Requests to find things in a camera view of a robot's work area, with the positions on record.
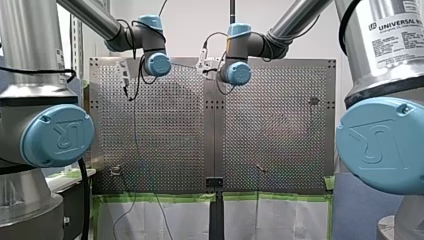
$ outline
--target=perforated metal panel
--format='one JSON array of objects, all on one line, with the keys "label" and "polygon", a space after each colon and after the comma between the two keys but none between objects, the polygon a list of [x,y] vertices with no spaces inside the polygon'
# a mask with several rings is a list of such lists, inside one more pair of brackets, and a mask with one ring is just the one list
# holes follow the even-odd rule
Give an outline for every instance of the perforated metal panel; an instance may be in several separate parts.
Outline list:
[{"label": "perforated metal panel", "polygon": [[[169,76],[140,85],[134,129],[134,103],[117,67],[123,60],[90,66],[92,161],[102,169],[95,193],[204,192],[207,177],[223,177],[224,191],[325,190],[323,177],[333,174],[335,61],[252,59],[253,79],[227,97],[195,69],[175,65]],[[137,62],[128,65],[134,76]],[[110,175],[115,166],[119,176]]]},{"label": "perforated metal panel", "polygon": [[[95,178],[94,192],[205,191],[203,78],[195,69],[174,66],[169,76],[154,84],[141,83],[137,100],[129,102],[117,67],[122,60],[99,58],[92,62],[92,104],[98,103],[93,115],[97,152],[101,151],[97,161],[104,164]],[[136,69],[135,61],[127,62],[130,70]],[[122,167],[121,175],[110,176],[115,166]]]},{"label": "perforated metal panel", "polygon": [[322,192],[332,175],[335,62],[252,62],[227,96],[224,189]]}]

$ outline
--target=black pole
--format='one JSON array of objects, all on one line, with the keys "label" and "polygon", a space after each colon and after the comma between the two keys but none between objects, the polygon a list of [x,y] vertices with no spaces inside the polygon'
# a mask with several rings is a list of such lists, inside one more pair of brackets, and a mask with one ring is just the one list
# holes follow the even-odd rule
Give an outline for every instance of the black pole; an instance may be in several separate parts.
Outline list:
[{"label": "black pole", "polygon": [[236,22],[236,0],[230,0],[230,24]]}]

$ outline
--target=white cloth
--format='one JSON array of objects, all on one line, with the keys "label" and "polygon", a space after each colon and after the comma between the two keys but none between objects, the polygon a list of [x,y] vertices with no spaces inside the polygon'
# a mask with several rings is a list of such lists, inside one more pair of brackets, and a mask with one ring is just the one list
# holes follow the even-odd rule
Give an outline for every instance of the white cloth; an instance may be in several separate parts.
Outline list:
[{"label": "white cloth", "polygon": [[[103,203],[99,207],[97,240],[115,240],[114,222],[130,203]],[[174,240],[209,239],[209,202],[161,203]],[[136,202],[116,224],[116,240],[170,240],[158,203]]]},{"label": "white cloth", "polygon": [[225,239],[327,240],[328,202],[260,199],[225,201]]}]

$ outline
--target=green tape edge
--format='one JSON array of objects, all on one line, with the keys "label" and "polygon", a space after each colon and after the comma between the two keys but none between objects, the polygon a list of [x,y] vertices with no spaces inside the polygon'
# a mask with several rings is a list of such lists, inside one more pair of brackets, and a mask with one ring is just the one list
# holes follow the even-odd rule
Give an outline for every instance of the green tape edge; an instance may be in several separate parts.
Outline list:
[{"label": "green tape edge", "polygon": [[333,239],[333,195],[328,195],[327,239]]},{"label": "green tape edge", "polygon": [[99,221],[99,210],[100,210],[100,200],[96,197],[93,197],[93,239],[97,240],[98,237],[98,221]]},{"label": "green tape edge", "polygon": [[327,189],[327,191],[334,190],[335,181],[336,181],[335,176],[324,177],[325,188]]},{"label": "green tape edge", "polygon": [[[157,194],[161,203],[203,203],[214,202],[215,194],[184,194],[169,195]],[[125,194],[108,194],[94,196],[101,203],[129,203],[133,202],[157,202],[153,193],[125,193]]]},{"label": "green tape edge", "polygon": [[[331,195],[300,195],[290,193],[268,193],[260,192],[260,199],[275,199],[301,202],[328,202]],[[256,200],[257,192],[224,193],[224,201]]]}]

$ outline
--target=black cable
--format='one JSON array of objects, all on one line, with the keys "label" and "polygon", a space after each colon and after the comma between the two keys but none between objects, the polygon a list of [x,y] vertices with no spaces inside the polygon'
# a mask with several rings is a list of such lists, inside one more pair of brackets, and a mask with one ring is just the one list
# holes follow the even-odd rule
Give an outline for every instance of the black cable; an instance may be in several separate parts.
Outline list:
[{"label": "black cable", "polygon": [[[129,191],[128,185],[126,184],[124,176],[121,175],[121,178],[122,178],[122,181],[124,183],[125,188],[127,189],[126,191],[127,191],[128,195],[130,195],[130,191]],[[119,218],[116,219],[116,221],[113,223],[112,232],[113,232],[113,238],[115,240],[118,240],[118,238],[116,237],[116,225],[118,224],[119,221],[121,221],[122,218],[124,218],[126,215],[128,215],[133,210],[136,200],[137,200],[137,194],[134,193],[134,198],[133,198],[133,201],[131,203],[130,209],[128,209],[126,212],[124,212],[121,216],[119,216]]]},{"label": "black cable", "polygon": [[361,2],[361,0],[353,0],[349,7],[346,9],[346,12],[344,13],[342,17],[342,21],[340,22],[340,28],[339,28],[339,44],[340,48],[342,49],[343,53],[347,56],[346,52],[346,45],[344,42],[344,37],[346,33],[347,24],[349,23],[350,18],[353,15],[353,12],[356,9],[356,6]]},{"label": "black cable", "polygon": [[259,191],[260,191],[260,183],[262,180],[262,175],[268,172],[263,169],[259,164],[256,165],[257,175],[256,175],[256,206],[255,206],[255,240],[257,239],[257,228],[258,228],[258,214],[259,214]]},{"label": "black cable", "polygon": [[205,42],[203,43],[203,48],[207,48],[207,47],[208,47],[208,41],[209,41],[209,39],[210,39],[211,37],[215,36],[215,35],[223,35],[223,36],[226,36],[226,37],[228,36],[228,34],[225,34],[225,33],[223,33],[223,32],[214,32],[214,33],[210,34],[210,35],[206,38]]},{"label": "black cable", "polygon": [[149,25],[147,25],[147,24],[145,24],[143,22],[137,21],[137,20],[131,21],[131,25],[134,26],[134,23],[138,23],[138,24],[140,24],[140,25],[142,25],[142,26],[144,26],[144,27],[152,30],[153,32],[157,33],[163,39],[164,43],[166,43],[166,38],[165,38],[165,36],[163,35],[163,33],[161,31],[159,31],[157,29],[154,29],[151,26],[149,26]]},{"label": "black cable", "polygon": [[296,36],[293,36],[293,37],[289,37],[291,40],[294,40],[294,39],[296,39],[296,38],[300,38],[300,37],[303,37],[303,36],[305,36],[308,32],[310,32],[311,30],[312,30],[312,28],[313,27],[315,27],[315,25],[317,24],[317,22],[318,22],[318,20],[319,20],[319,18],[321,17],[321,15],[318,15],[316,18],[315,18],[315,21],[314,21],[314,23],[312,23],[311,24],[311,26],[306,30],[306,31],[304,31],[303,33],[301,33],[301,34],[299,34],[299,35],[296,35]]},{"label": "black cable", "polygon": [[[138,136],[137,136],[136,101],[134,101],[133,122],[134,122],[134,130],[133,130],[134,131],[134,143],[135,143],[135,147],[136,147],[136,150],[137,150],[137,156],[141,156],[141,154],[140,154],[140,148],[138,146]],[[165,226],[166,226],[166,229],[168,231],[169,238],[171,238],[171,240],[174,240],[174,238],[172,236],[172,233],[171,233],[171,230],[169,228],[168,219],[166,218],[165,210],[163,209],[162,204],[160,203],[159,197],[158,197],[158,195],[155,192],[153,192],[153,195],[155,196],[156,201],[158,202],[159,208],[160,208],[160,210],[162,212],[162,216],[163,216],[163,218],[165,220]]]},{"label": "black cable", "polygon": [[138,81],[140,81],[139,80],[139,78],[140,78],[140,76],[141,76],[141,79],[143,80],[143,82],[144,82],[144,84],[147,84],[147,85],[152,85],[153,83],[155,83],[156,82],[156,80],[158,79],[158,77],[155,77],[154,79],[153,79],[153,81],[151,81],[151,82],[147,82],[146,81],[146,79],[144,79],[144,75],[143,75],[143,66],[144,66],[144,63],[146,62],[146,57],[144,57],[144,55],[143,56],[141,56],[141,59],[140,59],[140,65],[139,65],[139,68],[138,68],[138,76],[137,76],[137,78],[138,78]]},{"label": "black cable", "polygon": [[175,66],[179,66],[179,67],[185,67],[185,68],[190,68],[190,69],[196,69],[197,70],[197,68],[195,66],[189,66],[189,65],[179,64],[179,63],[171,63],[171,64],[172,65],[175,65]]},{"label": "black cable", "polygon": [[160,8],[160,11],[159,11],[159,17],[162,15],[163,9],[165,8],[165,5],[167,2],[168,0],[163,1],[162,7]]},{"label": "black cable", "polygon": [[81,240],[88,240],[90,230],[90,184],[88,182],[87,167],[83,159],[78,160],[84,190],[84,221],[82,225]]},{"label": "black cable", "polygon": [[126,32],[124,33],[125,34],[125,41],[127,42],[128,46],[130,46],[130,48],[132,49],[132,51],[133,51],[133,59],[135,60],[136,59],[136,55],[137,55],[137,48],[135,47],[135,35],[134,35],[134,31],[131,28],[130,24],[125,19],[116,19],[116,21],[123,22],[123,23],[125,23],[125,25],[127,25],[127,29],[130,32],[130,36],[131,36],[131,43],[128,40],[128,35],[127,35]]},{"label": "black cable", "polygon": [[[219,69],[219,67],[221,66],[221,63],[222,63],[222,61],[224,60],[224,57],[225,57],[225,55],[227,54],[227,52],[224,52],[223,54],[222,54],[222,56],[221,56],[221,59],[219,60],[219,62],[218,62],[218,66],[216,67],[216,69]],[[218,88],[218,90],[219,90],[219,92],[222,94],[222,95],[224,95],[224,96],[227,96],[227,95],[229,95],[230,93],[232,93],[233,92],[233,90],[236,88],[236,86],[235,85],[232,85],[232,84],[230,84],[231,86],[233,86],[228,92],[224,92],[224,91],[222,91],[222,89],[221,89],[221,87],[219,86],[219,81],[218,80],[215,80],[215,82],[216,82],[216,87]]]},{"label": "black cable", "polygon": [[138,73],[137,73],[137,82],[136,82],[137,87],[136,87],[136,90],[134,92],[134,96],[131,97],[130,99],[128,99],[128,101],[130,101],[130,102],[136,100],[137,97],[138,97],[138,94],[140,92],[140,76],[143,74],[142,73],[142,71],[143,71],[143,61],[142,61],[143,58],[144,58],[144,55],[140,58],[140,61],[139,61],[139,64],[138,64]]},{"label": "black cable", "polygon": [[67,83],[72,82],[72,80],[74,80],[75,77],[77,76],[77,73],[73,69],[28,70],[28,69],[16,69],[16,68],[0,67],[0,70],[6,71],[6,72],[11,72],[11,73],[25,74],[25,75],[70,73],[71,76],[66,80]]}]

